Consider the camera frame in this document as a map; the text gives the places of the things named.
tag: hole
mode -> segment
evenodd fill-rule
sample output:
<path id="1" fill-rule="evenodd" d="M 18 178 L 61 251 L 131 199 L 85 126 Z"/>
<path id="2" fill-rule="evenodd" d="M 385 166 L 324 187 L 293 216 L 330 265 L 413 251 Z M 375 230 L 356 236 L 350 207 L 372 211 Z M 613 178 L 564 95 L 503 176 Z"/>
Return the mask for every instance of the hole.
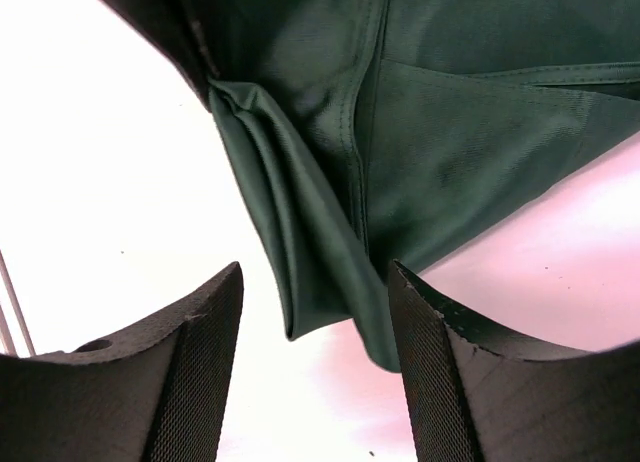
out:
<path id="1" fill-rule="evenodd" d="M 94 352 L 96 350 L 103 350 L 111 347 L 112 343 L 107 339 L 98 339 L 87 342 L 86 344 L 78 347 L 76 352 Z"/>

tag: white background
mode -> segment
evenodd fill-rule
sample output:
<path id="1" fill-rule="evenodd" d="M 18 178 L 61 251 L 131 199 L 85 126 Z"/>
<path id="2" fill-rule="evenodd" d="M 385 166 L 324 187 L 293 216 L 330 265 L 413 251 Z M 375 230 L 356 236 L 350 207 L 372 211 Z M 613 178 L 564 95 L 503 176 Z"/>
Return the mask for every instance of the white background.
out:
<path id="1" fill-rule="evenodd" d="M 173 67 L 97 0 L 0 0 L 0 22 L 0 248 L 36 350 L 73 350 L 239 260 L 218 460 L 415 461 L 401 378 L 367 359 L 351 322 L 286 341 L 215 125 Z M 627 342 L 639 193 L 632 140 L 424 277 L 532 335 Z"/>

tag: metal rod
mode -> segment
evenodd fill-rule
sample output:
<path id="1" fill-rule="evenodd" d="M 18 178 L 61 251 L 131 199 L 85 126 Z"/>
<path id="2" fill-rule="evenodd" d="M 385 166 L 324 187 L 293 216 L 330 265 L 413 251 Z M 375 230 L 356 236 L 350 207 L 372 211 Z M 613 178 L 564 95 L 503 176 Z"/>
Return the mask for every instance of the metal rod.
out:
<path id="1" fill-rule="evenodd" d="M 22 309 L 20 308 L 20 303 L 18 302 L 18 296 L 16 295 L 16 291 L 13 288 L 13 283 L 11 282 L 11 277 L 9 277 L 7 264 L 5 264 L 4 262 L 4 257 L 2 257 L 1 250 L 0 250 L 0 275 L 2 275 L 4 286 L 7 288 L 7 294 L 9 294 L 9 300 L 11 301 L 11 306 L 13 307 L 13 311 L 15 312 L 16 318 L 18 319 L 18 325 L 20 326 L 22 337 L 24 337 L 24 341 L 27 344 L 29 355 L 33 357 L 34 355 L 36 355 L 36 350 L 33 347 L 31 334 L 29 334 L 29 329 L 27 328 L 27 323 L 24 320 L 24 315 L 22 314 Z"/>
<path id="2" fill-rule="evenodd" d="M 18 355 L 16 346 L 11 338 L 11 331 L 9 330 L 9 324 L 7 324 L 7 318 L 4 316 L 2 306 L 0 305 L 0 342 L 4 347 L 4 351 L 9 355 Z"/>

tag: white surface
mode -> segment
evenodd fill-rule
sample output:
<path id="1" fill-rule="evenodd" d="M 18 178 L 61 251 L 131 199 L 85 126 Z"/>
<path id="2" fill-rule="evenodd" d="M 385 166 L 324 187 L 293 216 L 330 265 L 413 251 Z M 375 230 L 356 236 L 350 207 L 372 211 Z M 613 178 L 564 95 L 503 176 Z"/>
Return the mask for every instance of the white surface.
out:
<path id="1" fill-rule="evenodd" d="M 414 461 L 401 378 L 350 322 L 285 339 L 215 125 L 170 64 L 96 0 L 0 0 L 0 14 L 0 247 L 36 350 L 75 349 L 239 260 L 218 460 Z"/>
<path id="2" fill-rule="evenodd" d="M 0 247 L 36 349 L 72 350 L 239 260 L 218 460 L 414 461 L 401 379 L 350 322 L 285 340 L 215 126 L 170 64 L 96 0 L 0 0 L 0 17 Z M 548 340 L 634 339 L 639 191 L 636 139 L 424 276 Z"/>

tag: wrinkled fabric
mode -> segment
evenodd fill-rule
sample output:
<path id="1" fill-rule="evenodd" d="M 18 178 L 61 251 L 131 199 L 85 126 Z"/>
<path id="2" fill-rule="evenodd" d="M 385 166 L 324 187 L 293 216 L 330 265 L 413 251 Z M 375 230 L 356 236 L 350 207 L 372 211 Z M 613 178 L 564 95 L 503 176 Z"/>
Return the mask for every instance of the wrinkled fabric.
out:
<path id="1" fill-rule="evenodd" d="M 210 0 L 210 107 L 296 339 L 398 371 L 419 272 L 640 130 L 640 0 Z"/>

